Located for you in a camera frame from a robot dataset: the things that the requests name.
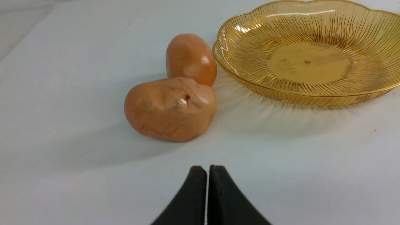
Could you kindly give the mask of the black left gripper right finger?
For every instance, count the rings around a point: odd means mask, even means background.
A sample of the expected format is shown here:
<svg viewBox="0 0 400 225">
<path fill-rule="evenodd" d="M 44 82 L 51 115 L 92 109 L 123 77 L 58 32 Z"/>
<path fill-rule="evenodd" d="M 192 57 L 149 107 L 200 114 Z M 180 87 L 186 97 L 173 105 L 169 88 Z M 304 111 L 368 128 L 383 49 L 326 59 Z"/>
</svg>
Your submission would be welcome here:
<svg viewBox="0 0 400 225">
<path fill-rule="evenodd" d="M 224 166 L 211 165 L 207 224 L 270 225 L 270 222 L 246 198 Z"/>
</svg>

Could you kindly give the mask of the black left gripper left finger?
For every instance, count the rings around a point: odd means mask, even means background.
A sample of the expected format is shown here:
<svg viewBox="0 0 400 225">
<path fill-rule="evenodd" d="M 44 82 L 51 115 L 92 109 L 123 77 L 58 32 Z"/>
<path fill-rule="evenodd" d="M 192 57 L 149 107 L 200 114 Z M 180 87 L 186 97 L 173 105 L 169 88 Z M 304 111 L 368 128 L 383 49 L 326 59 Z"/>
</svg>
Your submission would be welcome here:
<svg viewBox="0 0 400 225">
<path fill-rule="evenodd" d="M 153 225 L 204 225 L 207 173 L 201 166 L 192 166 L 164 211 Z"/>
</svg>

